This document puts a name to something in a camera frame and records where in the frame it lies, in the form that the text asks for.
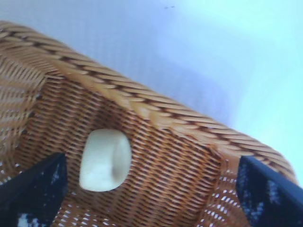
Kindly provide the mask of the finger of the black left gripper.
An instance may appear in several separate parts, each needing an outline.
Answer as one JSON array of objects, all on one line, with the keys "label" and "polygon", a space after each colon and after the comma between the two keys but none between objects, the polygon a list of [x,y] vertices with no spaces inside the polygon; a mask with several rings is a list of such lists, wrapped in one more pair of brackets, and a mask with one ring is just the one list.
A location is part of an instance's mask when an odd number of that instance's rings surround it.
[{"label": "finger of the black left gripper", "polygon": [[252,227],[301,227],[303,190],[252,156],[239,161],[236,192]]},{"label": "finger of the black left gripper", "polygon": [[50,227],[68,192],[67,160],[54,153],[0,187],[2,227]]}]

